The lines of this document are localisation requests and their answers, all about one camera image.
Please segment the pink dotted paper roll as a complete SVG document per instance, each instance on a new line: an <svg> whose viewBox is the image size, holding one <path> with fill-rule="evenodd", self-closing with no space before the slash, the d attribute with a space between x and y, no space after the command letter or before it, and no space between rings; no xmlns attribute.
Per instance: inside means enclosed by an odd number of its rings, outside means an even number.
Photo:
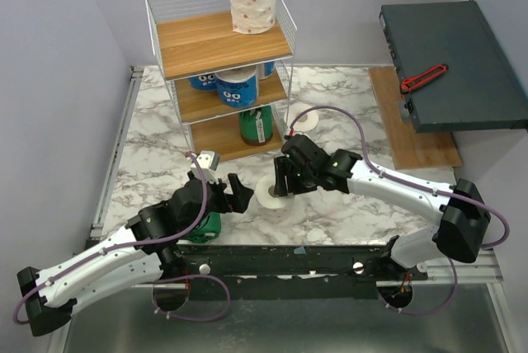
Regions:
<svg viewBox="0 0 528 353"><path fill-rule="evenodd" d="M281 210L288 207L291 203L291 198L274 196L271 189L275 188L275 177L272 174L262 177L256 185L255 195L258 203L265 209Z"/></svg>

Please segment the brown paper roll green base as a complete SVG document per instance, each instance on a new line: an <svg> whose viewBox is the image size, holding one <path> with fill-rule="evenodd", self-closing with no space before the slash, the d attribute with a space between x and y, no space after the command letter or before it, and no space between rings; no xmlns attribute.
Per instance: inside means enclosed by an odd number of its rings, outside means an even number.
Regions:
<svg viewBox="0 0 528 353"><path fill-rule="evenodd" d="M244 143L262 146L273 136L271 106L261 106L238 114L239 133Z"/></svg>

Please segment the blue-bottom paper roll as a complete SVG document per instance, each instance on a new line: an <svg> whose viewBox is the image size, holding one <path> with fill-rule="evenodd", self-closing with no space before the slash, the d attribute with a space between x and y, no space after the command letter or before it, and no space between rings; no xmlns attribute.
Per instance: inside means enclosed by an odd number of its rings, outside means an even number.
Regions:
<svg viewBox="0 0 528 353"><path fill-rule="evenodd" d="M256 66L234 68L215 74L219 99L227 106L245 108L258 98L259 79Z"/></svg>

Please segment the white wire wooden shelf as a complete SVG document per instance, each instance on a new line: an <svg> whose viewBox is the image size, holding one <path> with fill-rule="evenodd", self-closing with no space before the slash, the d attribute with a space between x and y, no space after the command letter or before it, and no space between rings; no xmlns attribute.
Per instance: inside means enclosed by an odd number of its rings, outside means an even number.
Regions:
<svg viewBox="0 0 528 353"><path fill-rule="evenodd" d="M284 0L276 0L276 23L262 34L233 31L229 0L145 0L153 54L186 145L213 150L230 161L277 150L287 128L278 108L290 105L297 26ZM238 108L213 92L192 88L190 78L233 68L275 65L260 82L254 105L270 106L272 136L262 145L243 141Z"/></svg>

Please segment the blue cartoon-face paper roll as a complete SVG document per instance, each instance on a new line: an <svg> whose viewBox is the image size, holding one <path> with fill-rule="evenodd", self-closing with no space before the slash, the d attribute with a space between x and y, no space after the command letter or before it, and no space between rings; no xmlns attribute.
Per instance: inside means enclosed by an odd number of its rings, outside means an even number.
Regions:
<svg viewBox="0 0 528 353"><path fill-rule="evenodd" d="M191 87L199 91L212 92L217 88L216 76L214 73L197 75L188 78L188 80Z"/></svg>

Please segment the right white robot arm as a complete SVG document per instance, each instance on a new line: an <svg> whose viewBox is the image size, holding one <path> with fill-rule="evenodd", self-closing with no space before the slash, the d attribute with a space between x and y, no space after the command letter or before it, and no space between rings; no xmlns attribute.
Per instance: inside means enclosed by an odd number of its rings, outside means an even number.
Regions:
<svg viewBox="0 0 528 353"><path fill-rule="evenodd" d="M476 185L426 181L387 172L359 153L326 153L305 134L289 137L274 159L274 193L301 195L322 188L382 200L424 218L414 233L392 237L379 260L381 274L398 280L418 264L447 257L470 264L477 260L490 214Z"/></svg>

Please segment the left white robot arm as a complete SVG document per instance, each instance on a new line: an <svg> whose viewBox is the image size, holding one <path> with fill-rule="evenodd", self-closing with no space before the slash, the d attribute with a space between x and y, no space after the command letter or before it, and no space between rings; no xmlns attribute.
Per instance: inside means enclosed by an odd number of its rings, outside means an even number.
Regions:
<svg viewBox="0 0 528 353"><path fill-rule="evenodd" d="M67 324L88 305L144 282L177 281L184 273L176 243L209 214L244 213L254 191L230 173L228 182L191 177L168 200L141 209L110 237L47 269L28 266L16 275L35 337Z"/></svg>

